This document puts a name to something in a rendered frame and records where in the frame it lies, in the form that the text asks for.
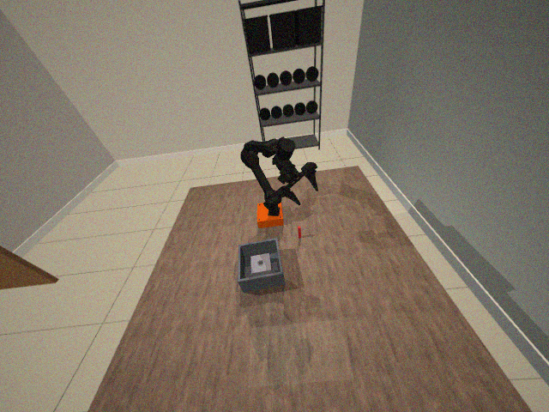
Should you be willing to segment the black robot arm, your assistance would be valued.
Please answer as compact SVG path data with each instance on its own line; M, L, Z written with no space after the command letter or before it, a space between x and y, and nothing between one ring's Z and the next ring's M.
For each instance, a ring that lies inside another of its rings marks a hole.
M262 153L263 156L272 158L272 164L277 168L284 166L285 170L281 169L283 173L279 176L278 180L285 184L288 179L292 177L293 173L297 172L297 169L290 163L288 163L292 157L293 151L296 148L295 142L285 137L277 139L271 139L266 142L249 141L244 145L241 152L241 161L252 170L262 190L264 191L264 206L268 209L268 215L279 216L280 209L278 204L281 203L281 197L277 197L276 191L272 189L266 176L259 166L258 153Z

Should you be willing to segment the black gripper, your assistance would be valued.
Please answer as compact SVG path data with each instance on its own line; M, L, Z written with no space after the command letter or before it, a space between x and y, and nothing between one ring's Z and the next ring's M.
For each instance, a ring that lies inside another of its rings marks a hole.
M299 172L293 173L292 177L286 181L288 184L285 186L282 186L278 191L276 191L277 197L287 197L293 200L296 204L300 205L299 200L297 199L293 191L290 191L291 190L290 188L305 176L311 182L314 189L318 191L316 174L315 174L317 168L318 166L314 162L307 162L301 168L301 171L302 171L301 173Z

